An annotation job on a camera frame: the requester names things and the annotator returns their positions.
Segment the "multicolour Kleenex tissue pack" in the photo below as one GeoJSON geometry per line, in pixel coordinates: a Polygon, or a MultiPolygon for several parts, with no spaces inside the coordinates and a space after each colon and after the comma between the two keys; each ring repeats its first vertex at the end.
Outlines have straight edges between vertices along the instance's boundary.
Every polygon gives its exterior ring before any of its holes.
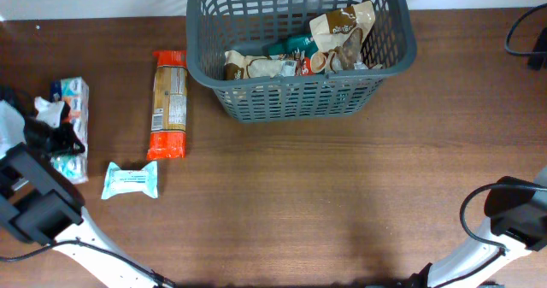
{"type": "Polygon", "coordinates": [[[70,111],[62,117],[62,123],[73,125],[79,141],[85,146],[85,152],[76,156],[58,156],[51,159],[53,167],[73,184],[88,181],[88,122],[89,87],[81,77],[60,79],[50,87],[51,101],[63,101],[70,111]]]}

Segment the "beige white rice bag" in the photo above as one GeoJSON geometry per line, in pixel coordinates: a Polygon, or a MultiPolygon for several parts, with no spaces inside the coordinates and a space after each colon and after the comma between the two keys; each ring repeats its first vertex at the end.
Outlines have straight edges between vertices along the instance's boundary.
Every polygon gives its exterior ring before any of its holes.
{"type": "Polygon", "coordinates": [[[225,80],[260,77],[291,77],[297,74],[298,60],[294,56],[244,56],[236,50],[225,52],[225,80]]]}

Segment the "beige brown grain bag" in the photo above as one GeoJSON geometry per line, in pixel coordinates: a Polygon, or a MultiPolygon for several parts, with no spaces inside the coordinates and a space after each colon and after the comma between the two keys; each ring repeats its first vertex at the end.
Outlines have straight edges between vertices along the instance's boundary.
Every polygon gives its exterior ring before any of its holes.
{"type": "Polygon", "coordinates": [[[375,22],[373,3],[336,9],[310,21],[317,51],[310,57],[313,73],[366,70],[362,48],[375,22]]]}

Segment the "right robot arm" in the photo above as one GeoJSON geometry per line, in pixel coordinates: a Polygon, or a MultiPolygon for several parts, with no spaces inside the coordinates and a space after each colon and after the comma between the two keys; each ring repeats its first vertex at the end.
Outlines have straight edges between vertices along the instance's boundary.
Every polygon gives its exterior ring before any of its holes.
{"type": "Polygon", "coordinates": [[[532,182],[505,176],[472,191],[462,202],[459,219],[466,241],[444,259],[427,264],[404,287],[480,287],[509,263],[546,247],[546,171],[532,182]],[[474,197],[486,191],[477,231],[466,222],[474,197]]]}

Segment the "green Nescafe coffee bag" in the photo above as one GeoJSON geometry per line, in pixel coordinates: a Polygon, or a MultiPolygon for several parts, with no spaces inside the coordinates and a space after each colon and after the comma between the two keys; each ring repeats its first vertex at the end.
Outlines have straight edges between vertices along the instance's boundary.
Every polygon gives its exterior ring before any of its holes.
{"type": "Polygon", "coordinates": [[[297,60],[297,75],[310,76],[315,73],[312,70],[311,60],[313,54],[319,51],[311,33],[291,36],[281,39],[266,48],[270,56],[284,55],[287,59],[297,60]]]}

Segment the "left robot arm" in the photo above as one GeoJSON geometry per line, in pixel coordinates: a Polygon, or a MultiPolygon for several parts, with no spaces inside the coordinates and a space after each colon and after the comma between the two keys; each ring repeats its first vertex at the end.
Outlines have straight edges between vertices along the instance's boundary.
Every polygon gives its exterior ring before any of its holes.
{"type": "Polygon", "coordinates": [[[21,97],[1,88],[1,227],[39,249],[14,257],[23,261],[56,250],[73,259],[108,287],[173,287],[175,283],[134,261],[104,234],[85,208],[85,199],[51,165],[53,156],[86,152],[63,103],[57,126],[39,120],[21,97]]]}

